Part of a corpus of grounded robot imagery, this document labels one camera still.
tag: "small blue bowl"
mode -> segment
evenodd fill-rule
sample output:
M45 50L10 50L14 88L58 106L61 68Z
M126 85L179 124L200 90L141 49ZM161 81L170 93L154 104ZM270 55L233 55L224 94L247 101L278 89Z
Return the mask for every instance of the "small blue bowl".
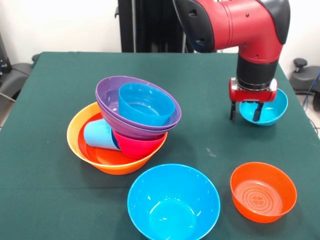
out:
M127 83L119 88L119 114L128 120L159 127L175 109L172 99L153 86Z
M248 122L258 126L271 126L275 124L285 113L288 107L288 97L284 91L278 89L274 101L265 102L261 111L259 121L254 121L257 103L240 103L240 113Z
M220 199L200 171L180 164L155 166L132 184L127 200L135 227L151 240L198 240L215 226Z

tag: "green tablecloth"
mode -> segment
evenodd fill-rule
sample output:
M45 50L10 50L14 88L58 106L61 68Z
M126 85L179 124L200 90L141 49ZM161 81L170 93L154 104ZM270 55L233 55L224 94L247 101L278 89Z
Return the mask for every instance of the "green tablecloth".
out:
M127 194L145 170L164 163L195 167L217 187L221 212L205 239L320 239L320 142L285 75L284 116L256 127L229 121L235 54L43 53L0 132L0 236L6 240L144 239L127 212ZM69 149L73 116L95 102L107 76L148 80L171 93L182 119L139 171L100 172ZM233 205L230 176L245 162L275 165L294 181L298 200L277 222L258 224Z

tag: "blue bowl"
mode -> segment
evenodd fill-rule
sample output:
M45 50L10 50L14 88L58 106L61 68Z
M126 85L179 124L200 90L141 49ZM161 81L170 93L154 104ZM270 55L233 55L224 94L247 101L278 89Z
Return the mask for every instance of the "blue bowl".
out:
M132 184L127 200L135 227L151 240L198 240L215 226L220 199L213 183L180 164L155 166Z
M260 120L254 121L254 114L257 107L257 103L242 102L240 103L240 113L250 123L258 126L271 126L275 124L287 110L288 97L284 91L278 89L274 101L264 103Z
M119 114L128 120L163 126L175 109L172 99L153 86L127 83L119 88Z

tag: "orange bowl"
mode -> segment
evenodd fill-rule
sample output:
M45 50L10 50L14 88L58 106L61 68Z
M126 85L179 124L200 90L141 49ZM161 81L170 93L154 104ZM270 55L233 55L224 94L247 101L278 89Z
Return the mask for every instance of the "orange bowl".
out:
M296 204L297 190L279 168L262 162L237 167L230 179L232 199L237 210L257 223L272 223Z
M124 175L137 171L163 146L168 136L166 133L163 141L148 156L138 160L133 159L117 150L91 147L86 144L84 139L86 124L102 118L96 102L86 106L71 120L66 131L66 139L77 157L107 174Z

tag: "red bowl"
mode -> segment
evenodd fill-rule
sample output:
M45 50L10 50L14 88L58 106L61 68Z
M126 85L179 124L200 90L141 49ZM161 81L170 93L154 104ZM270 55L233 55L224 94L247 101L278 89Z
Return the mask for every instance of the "red bowl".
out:
M166 134L162 134L153 139L134 139L124 136L115 130L113 135L122 153L133 159L141 159L152 153L163 142Z

